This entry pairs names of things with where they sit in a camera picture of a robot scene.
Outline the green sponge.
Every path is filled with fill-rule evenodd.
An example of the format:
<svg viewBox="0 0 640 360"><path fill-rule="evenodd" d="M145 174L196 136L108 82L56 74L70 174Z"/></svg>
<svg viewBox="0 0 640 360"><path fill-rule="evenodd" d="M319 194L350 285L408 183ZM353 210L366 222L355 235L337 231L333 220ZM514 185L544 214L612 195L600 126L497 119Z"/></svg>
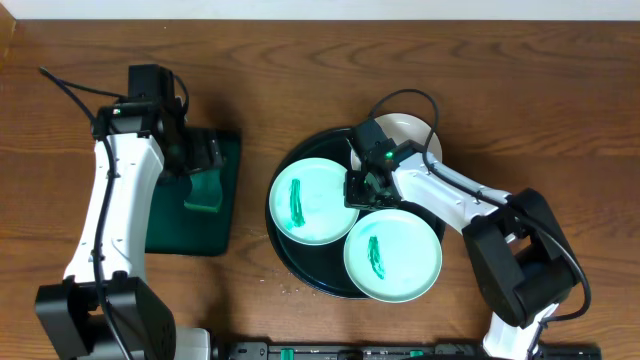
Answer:
<svg viewBox="0 0 640 360"><path fill-rule="evenodd" d="M192 174L191 191L184 206L193 211L217 213L223 201L223 189L219 169Z"/></svg>

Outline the white plate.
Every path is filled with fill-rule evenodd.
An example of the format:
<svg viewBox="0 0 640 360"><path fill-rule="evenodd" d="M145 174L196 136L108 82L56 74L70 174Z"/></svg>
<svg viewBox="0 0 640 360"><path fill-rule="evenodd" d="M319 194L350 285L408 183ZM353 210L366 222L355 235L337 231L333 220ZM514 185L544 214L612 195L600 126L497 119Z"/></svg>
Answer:
<svg viewBox="0 0 640 360"><path fill-rule="evenodd" d="M381 115L376 117L375 121L381 127L385 135L392 138L397 145L400 145L407 140L424 144L429 132L431 131L430 125L422 119L405 113L389 113ZM433 153L438 161L443 160L441 143L435 133L429 142L428 151ZM353 150L351 150L350 156L351 169L360 170L361 162Z"/></svg>

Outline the mint green plate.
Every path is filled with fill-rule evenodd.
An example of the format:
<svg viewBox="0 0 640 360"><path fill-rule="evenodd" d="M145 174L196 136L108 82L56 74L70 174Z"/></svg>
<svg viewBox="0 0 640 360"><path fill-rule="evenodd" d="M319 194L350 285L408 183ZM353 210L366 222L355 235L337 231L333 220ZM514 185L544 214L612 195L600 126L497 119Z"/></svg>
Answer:
<svg viewBox="0 0 640 360"><path fill-rule="evenodd" d="M286 238L321 246L346 235L359 211L345 205L347 169L332 160L311 157L286 166L275 178L267 209Z"/></svg>
<svg viewBox="0 0 640 360"><path fill-rule="evenodd" d="M343 251L350 280L364 294L386 303L412 301L435 284L442 248L431 226L403 210L380 210L358 220Z"/></svg>

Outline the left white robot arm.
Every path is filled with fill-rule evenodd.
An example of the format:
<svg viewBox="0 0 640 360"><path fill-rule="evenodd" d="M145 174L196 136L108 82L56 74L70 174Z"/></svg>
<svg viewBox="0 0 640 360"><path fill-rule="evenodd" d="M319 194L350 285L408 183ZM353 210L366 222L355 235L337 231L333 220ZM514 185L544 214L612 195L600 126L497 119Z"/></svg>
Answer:
<svg viewBox="0 0 640 360"><path fill-rule="evenodd" d="M92 123L95 178L85 225L63 279L39 288L36 315L62 359L212 359L203 328L177 325L147 283L151 239L203 255L227 235L216 130L186 123L176 99L118 103Z"/></svg>

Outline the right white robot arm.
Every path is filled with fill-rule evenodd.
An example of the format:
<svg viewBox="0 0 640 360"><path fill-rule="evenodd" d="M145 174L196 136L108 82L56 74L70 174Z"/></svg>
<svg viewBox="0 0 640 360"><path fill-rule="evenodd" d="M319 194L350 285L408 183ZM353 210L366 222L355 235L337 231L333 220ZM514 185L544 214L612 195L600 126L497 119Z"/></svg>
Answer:
<svg viewBox="0 0 640 360"><path fill-rule="evenodd" d="M493 358L535 359L552 322L582 316L556 310L576 285L587 286L545 198L533 189L516 195L481 185L450 169L423 145L392 140L350 144L360 160L346 175L345 203L381 213L405 202L458 231L484 301L493 312L482 343Z"/></svg>

